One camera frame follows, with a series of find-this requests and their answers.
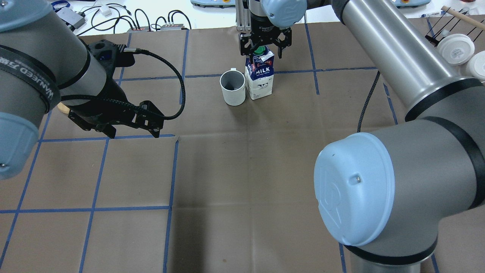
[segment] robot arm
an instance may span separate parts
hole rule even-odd
[[[278,57],[291,46],[291,26],[301,20],[305,11],[330,5],[329,0],[237,0],[237,25],[241,55],[251,55],[260,46],[275,44]]]
[[[0,180],[22,170],[42,117],[61,100],[83,130],[113,138],[113,125],[122,124],[158,137],[164,120],[176,118],[184,103],[175,116],[165,117],[150,101],[128,102],[113,72],[133,65],[139,53],[155,56],[106,40],[85,45],[45,0],[1,0]]]
[[[353,253],[355,272],[418,273],[438,222],[484,204],[485,87],[460,76],[389,0],[249,3],[242,54],[273,42],[281,57],[291,39],[274,42],[278,30],[291,33],[306,9],[331,4],[407,106],[407,123],[325,147],[314,182],[325,226]]]

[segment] black cable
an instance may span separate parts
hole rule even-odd
[[[157,20],[155,21],[155,27],[156,27],[157,25],[159,25],[159,24],[158,24],[158,20],[160,20],[160,19],[163,19],[163,21],[165,22],[165,25],[167,24],[167,20],[165,19],[165,17],[160,16],[160,17],[158,17],[158,18],[157,18]]]
[[[119,19],[120,19],[120,18],[118,18],[118,17],[117,17],[117,18],[111,18],[111,19],[108,19],[108,20],[106,20],[106,21],[104,21],[104,22],[101,22],[101,23],[97,24],[96,26],[92,26],[92,27],[88,28],[87,30],[85,30],[85,31],[83,31],[83,32],[81,32],[81,33],[79,33],[79,34],[77,34],[76,36],[81,36],[81,35],[83,35],[84,33],[86,33],[86,32],[88,32],[88,31],[90,31],[90,30],[94,29],[94,28],[95,28],[95,27],[97,27],[97,26],[100,26],[100,25],[102,25],[102,24],[104,24],[104,23],[107,23],[107,22],[111,22],[111,21],[113,21],[113,20],[119,20]]]
[[[449,23],[451,23],[451,21],[453,21],[453,19],[455,19],[455,17],[452,17],[452,18],[451,18],[451,19],[448,21],[448,23],[446,23],[446,24],[445,24],[445,25],[444,25],[444,26],[443,26],[443,27],[442,27],[442,28],[441,28],[441,29],[440,29],[440,30],[439,30],[439,31],[438,31],[438,32],[437,32],[437,33],[436,33],[436,34],[433,36],[433,38],[438,37],[438,35],[440,35],[440,34],[441,34],[441,32],[442,32],[442,31],[445,29],[445,27],[446,27],[446,26],[447,26]]]
[[[129,103],[129,102],[121,102],[121,101],[117,101],[117,100],[113,100],[113,99],[100,98],[100,97],[97,97],[97,96],[89,96],[89,95],[67,95],[67,96],[62,96],[61,97],[61,101],[69,101],[69,100],[98,100],[98,101],[104,101],[104,102],[109,102],[109,103],[121,105],[121,106],[124,106],[124,107],[126,107],[128,109],[133,110],[135,113],[142,113],[144,115],[152,116],[152,117],[159,118],[159,119],[163,119],[163,120],[172,120],[172,119],[178,118],[182,114],[183,109],[185,108],[185,84],[183,82],[183,78],[182,78],[181,74],[178,72],[178,70],[175,68],[175,66],[173,66],[171,63],[169,63],[167,60],[163,59],[162,57],[160,57],[160,56],[158,56],[158,55],[156,55],[154,53],[151,53],[148,50],[140,50],[140,49],[137,49],[134,54],[143,54],[143,55],[147,55],[147,56],[154,57],[154,58],[156,58],[156,59],[164,62],[168,67],[170,67],[170,69],[173,72],[175,72],[175,75],[177,75],[177,78],[180,81],[180,87],[181,87],[181,92],[182,92],[182,103],[180,104],[180,109],[178,110],[178,112],[175,115],[166,117],[164,115],[160,115],[158,113],[155,113],[155,112],[152,112],[152,111],[143,109],[142,107],[136,106],[136,105],[134,105],[132,103]]]
[[[123,19],[123,20],[125,20],[126,22],[128,22],[128,24],[129,24],[129,28],[130,28],[131,30],[133,30],[133,25],[132,25],[132,24],[131,24],[131,22],[130,22],[128,19],[126,19],[125,17],[128,17],[128,18],[129,18],[129,16],[127,16],[127,15],[123,15],[123,16],[120,16],[120,19]],[[116,25],[117,25],[118,23],[116,23],[116,24],[114,25],[114,28],[113,28],[113,34],[116,34]]]
[[[181,10],[171,10],[171,11],[169,11],[168,14],[167,14],[167,20],[168,20],[169,23],[170,23],[170,14],[172,12],[175,12],[175,11],[180,11],[181,12]]]
[[[109,8],[110,8],[110,9],[114,9],[114,10],[116,10],[116,12],[118,13],[118,18],[120,18],[120,17],[121,17],[121,13],[119,12],[119,10],[117,10],[117,9],[115,9],[115,8],[113,8],[113,7],[109,7]],[[107,28],[107,29],[97,29],[97,28],[96,28],[96,26],[94,26],[94,17],[96,17],[96,14],[98,14],[98,12],[99,12],[99,10],[97,10],[97,11],[96,11],[96,12],[93,14],[93,16],[91,17],[91,26],[93,26],[93,29],[95,29],[95,30],[97,30],[97,31],[107,31],[107,30],[110,30],[110,29],[114,28],[114,27],[116,26],[116,24],[119,22],[119,19],[118,19],[118,20],[117,20],[117,21],[114,23],[114,25],[113,25],[113,26],[111,26],[111,27],[109,27],[109,28]]]
[[[473,40],[473,42],[475,42],[475,41],[478,39],[478,37],[479,37],[480,35],[482,35],[482,33],[483,33],[483,32],[484,32],[484,31],[480,31],[480,33],[478,33],[478,35],[477,35],[477,36],[476,36],[476,38]]]
[[[446,13],[447,13],[447,12],[448,12],[450,9],[451,9],[451,7],[449,7],[449,8],[446,10],[446,12],[445,12],[445,13],[443,13],[443,14],[441,15],[441,17],[438,19],[438,21],[436,21],[436,23],[435,23],[435,24],[434,24],[434,25],[431,27],[431,29],[428,31],[428,33],[426,33],[426,35],[428,35],[428,34],[431,32],[431,30],[433,30],[433,29],[435,28],[435,26],[436,26],[436,25],[439,23],[439,21],[440,21],[440,20],[441,20],[441,19],[442,19],[442,18],[443,18],[445,15],[446,15]]]
[[[151,27],[150,27],[150,19],[148,19],[148,15],[146,15],[146,12],[145,12],[145,11],[143,11],[142,9],[136,9],[136,10],[135,10],[135,21],[136,21],[136,25],[138,26],[138,29],[140,29],[140,23],[138,23],[138,18],[136,17],[136,12],[137,12],[137,11],[141,11],[141,12],[143,12],[143,14],[144,14],[144,15],[145,15],[145,17],[146,17],[146,21],[147,21],[147,23],[148,23],[148,31],[151,31]]]
[[[109,5],[116,5],[116,6],[120,6],[122,7],[127,13],[128,15],[131,15],[131,11],[128,10],[128,8],[126,8],[126,6],[123,6],[121,4],[118,4],[118,3],[109,3],[109,4],[106,4],[107,6]],[[91,10],[91,9],[94,9],[94,8],[100,8],[101,6],[92,6],[92,7],[89,7],[88,9],[84,10],[84,11],[81,11],[82,14],[85,14],[88,10]]]
[[[192,29],[192,24],[190,23],[189,18],[185,15],[185,13],[183,13],[181,11],[176,11],[176,12],[172,13],[172,23],[174,22],[174,15],[177,14],[177,13],[180,13],[180,14],[185,16],[185,18],[187,19],[187,22],[189,23],[189,28]]]
[[[367,109],[367,105],[369,105],[369,101],[371,100],[372,94],[374,93],[374,89],[377,86],[377,82],[379,81],[379,77],[381,76],[381,72],[377,71],[377,75],[375,76],[374,83],[372,84],[371,90],[367,95],[367,98],[364,103],[364,107],[362,108],[362,112],[360,113],[359,124],[357,125],[357,133],[360,133],[360,128],[362,127],[362,121],[364,120],[365,110]]]
[[[162,26],[161,26],[161,25],[159,25],[159,24],[151,24],[151,27],[152,27],[152,29],[154,29],[155,31],[159,31],[159,30],[161,30],[161,29],[162,29]]]
[[[123,6],[121,4],[118,4],[118,3],[109,3],[109,4],[106,4],[107,6],[109,5],[116,5],[116,6],[120,6],[122,8],[124,8],[126,10],[126,13],[128,13],[128,15],[131,15],[131,11],[128,10],[128,8],[126,6]]]

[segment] white table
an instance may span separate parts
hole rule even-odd
[[[69,1],[71,3],[71,8],[75,11],[81,10],[83,7],[92,6],[94,2],[84,2],[84,1]],[[235,15],[235,8],[215,8],[215,7],[207,7],[201,8],[193,6],[190,3],[190,0],[98,0],[97,5],[100,4],[107,4],[116,2],[122,5],[125,5],[132,13],[134,13],[135,9],[140,8],[144,10],[149,19],[150,23],[155,23],[155,20],[159,16],[167,17],[167,13],[171,10],[181,10],[183,11],[191,20],[192,28],[194,29],[207,29],[207,28],[224,28],[224,27],[231,27],[235,26],[236,15]],[[419,8],[404,8],[401,9],[402,13],[406,15],[408,18],[416,18],[421,17],[422,14],[432,13],[436,11],[440,11],[443,5],[451,6],[453,9],[460,10],[463,7],[468,7],[471,10],[471,15],[477,14],[485,14],[485,0],[476,0],[473,3],[464,3],[460,0],[432,0],[426,6],[419,7]],[[81,33],[88,28],[91,27],[91,16],[94,14],[96,9],[90,10],[87,12],[87,23],[82,26],[79,30],[76,30],[75,33]],[[110,17],[104,17],[101,14],[96,15],[94,23],[100,23],[107,19],[114,18],[117,16],[116,12],[113,12]],[[138,13],[138,21],[140,25],[146,25],[145,16],[142,13]],[[174,17],[175,23],[183,23],[186,27],[188,24],[185,18],[178,14]],[[314,10],[310,10],[307,12],[307,22],[314,23],[314,22],[335,22],[338,21],[337,17],[335,16],[331,7],[322,7]],[[114,22],[106,23],[105,25],[100,26],[100,28],[104,27],[107,28],[111,26]],[[117,33],[124,33],[129,28],[128,23],[122,21],[116,27]],[[106,32],[100,32],[97,30],[90,30],[85,35],[96,35],[96,34],[108,34],[113,33],[113,30],[109,30]]]

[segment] white label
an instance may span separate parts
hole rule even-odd
[[[274,56],[273,52],[269,51],[268,54],[261,56],[260,59],[261,59],[261,61],[266,62],[266,60],[268,60],[269,58],[271,58],[273,56]]]
[[[462,48],[455,48],[452,50],[451,57],[453,60],[462,58],[465,55],[465,51]]]

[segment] wire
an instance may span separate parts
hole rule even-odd
[[[104,22],[101,22],[101,23],[97,24],[96,26],[92,26],[92,27],[88,28],[87,30],[85,30],[85,31],[83,31],[83,32],[81,32],[81,33],[79,33],[79,34],[77,34],[76,36],[81,36],[81,35],[83,35],[84,33],[86,33],[86,32],[88,32],[88,31],[90,31],[90,30],[94,29],[94,28],[95,28],[95,27],[97,27],[97,26],[100,26],[100,25],[102,25],[102,24],[104,24],[104,23],[107,23],[107,22],[111,22],[111,21],[113,21],[113,20],[119,20],[119,19],[120,19],[119,17],[117,17],[117,18],[111,18],[111,19],[108,19],[108,20],[106,20],[106,21],[104,21]]]
[[[115,8],[113,8],[113,7],[109,7],[109,8],[110,8],[110,9],[114,9],[114,10],[116,10],[116,12],[118,13],[118,18],[120,18],[120,17],[121,17],[121,13],[119,12],[119,10],[117,10],[117,9],[115,9]],[[97,29],[97,28],[96,28],[96,26],[94,25],[94,17],[96,17],[96,14],[98,14],[98,12],[99,12],[99,10],[97,10],[97,11],[96,11],[96,12],[93,14],[93,16],[91,17],[91,26],[93,26],[93,29],[95,29],[95,30],[97,30],[97,31],[106,31],[106,30],[110,30],[110,29],[114,28],[114,27],[116,26],[116,24],[119,22],[119,20],[117,20],[117,21],[114,23],[114,25],[113,25],[113,26],[111,26],[111,27],[109,27],[109,28],[107,28],[107,29]]]
[[[174,15],[177,14],[177,13],[180,13],[180,14],[185,16],[185,18],[187,19],[187,22],[189,23],[189,28],[192,29],[192,24],[190,23],[189,18],[185,15],[185,13],[183,13],[181,11],[176,11],[176,12],[172,13],[172,23],[174,22]]]
[[[431,27],[431,29],[428,31],[428,33],[426,33],[426,35],[428,35],[428,34],[431,32],[431,30],[433,30],[433,29],[435,28],[435,26],[436,26],[436,25],[439,23],[439,21],[440,21],[440,20],[441,20],[441,19],[442,19],[442,18],[445,16],[445,14],[446,14],[446,13],[447,13],[447,12],[448,12],[450,9],[451,9],[451,7],[449,7],[449,8],[446,10],[446,12],[445,12],[445,13],[443,13],[443,14],[441,15],[441,17],[438,19],[438,21],[436,21],[436,23],[435,23],[435,24],[434,24],[434,25]]]
[[[148,31],[151,31],[151,27],[150,27],[150,19],[148,19],[148,15],[146,15],[145,11],[143,11],[142,9],[136,9],[135,10],[135,21],[136,21],[136,26],[138,27],[138,29],[140,29],[140,24],[138,23],[138,18],[136,17],[136,12],[137,11],[141,11],[143,12],[143,14],[145,15],[146,17],[146,21],[148,23]]]
[[[160,57],[160,56],[158,56],[158,55],[156,55],[154,53],[151,53],[148,50],[137,49],[134,54],[143,54],[143,55],[147,55],[147,56],[154,57],[154,58],[156,58],[156,59],[164,62],[173,72],[175,72],[175,75],[177,75],[177,78],[180,81],[180,87],[181,87],[181,92],[182,92],[182,103],[180,104],[180,109],[178,110],[178,112],[175,115],[166,117],[164,115],[160,115],[158,113],[155,113],[155,112],[152,112],[152,111],[143,109],[142,107],[136,106],[136,105],[134,105],[132,103],[129,103],[129,102],[121,102],[121,101],[117,101],[117,100],[113,100],[113,99],[100,98],[100,97],[97,97],[97,96],[89,96],[89,95],[67,95],[67,96],[62,96],[61,97],[61,101],[69,101],[69,100],[98,100],[98,101],[104,101],[104,102],[109,102],[109,103],[112,103],[112,104],[117,104],[117,105],[120,105],[120,106],[124,106],[124,107],[126,107],[128,109],[133,110],[135,113],[142,113],[144,115],[151,116],[153,118],[159,118],[159,119],[163,119],[163,120],[172,120],[172,119],[178,118],[182,114],[183,109],[185,108],[185,84],[183,82],[183,78],[182,78],[181,74],[178,72],[178,70],[175,68],[175,66],[173,66],[171,63],[169,63],[167,60],[163,59],[162,57]]]
[[[371,100],[372,94],[374,93],[374,89],[377,86],[377,82],[379,81],[379,77],[381,76],[381,71],[377,71],[377,75],[375,76],[374,83],[372,84],[371,90],[367,95],[367,98],[364,103],[364,107],[362,108],[362,112],[360,113],[359,124],[357,125],[357,133],[360,133],[360,129],[362,127],[362,121],[364,120],[365,111],[367,110],[367,105],[369,105],[369,101]]]
[[[118,4],[118,3],[109,3],[109,4],[106,4],[107,6],[109,5],[116,5],[116,6],[120,6],[122,8],[124,8],[126,10],[126,13],[128,13],[128,15],[131,15],[131,11],[128,10],[128,8],[126,8],[126,6],[123,6],[121,4]]]
[[[85,6],[85,7],[82,7],[82,8],[81,8],[81,12],[82,12],[82,10],[83,10],[84,8],[89,8],[89,7],[94,7],[94,6],[96,6],[96,3],[97,3],[98,1],[99,1],[99,0],[96,0],[96,1],[93,3],[93,5],[92,5],[92,6]]]
[[[160,17],[158,17],[158,18],[157,18],[157,20],[155,21],[155,25],[158,25],[158,20],[160,20],[160,19],[163,19],[163,21],[165,22],[165,25],[167,24],[167,20],[165,19],[165,17],[160,16]]]
[[[125,20],[126,22],[128,22],[128,24],[129,24],[129,28],[130,28],[131,30],[133,30],[133,25],[132,25],[132,24],[131,24],[131,22],[130,22],[128,19],[126,19],[125,17],[130,18],[130,17],[129,17],[129,16],[127,16],[127,15],[123,15],[123,16],[121,16],[121,17],[120,17],[120,19],[123,19],[123,20]],[[118,23],[116,23],[116,24],[114,25],[114,28],[113,28],[113,34],[116,34],[116,25],[117,25]]]
[[[151,24],[150,25],[152,27],[152,29],[154,29],[155,31],[159,31],[162,29],[163,26],[159,25],[159,24]]]

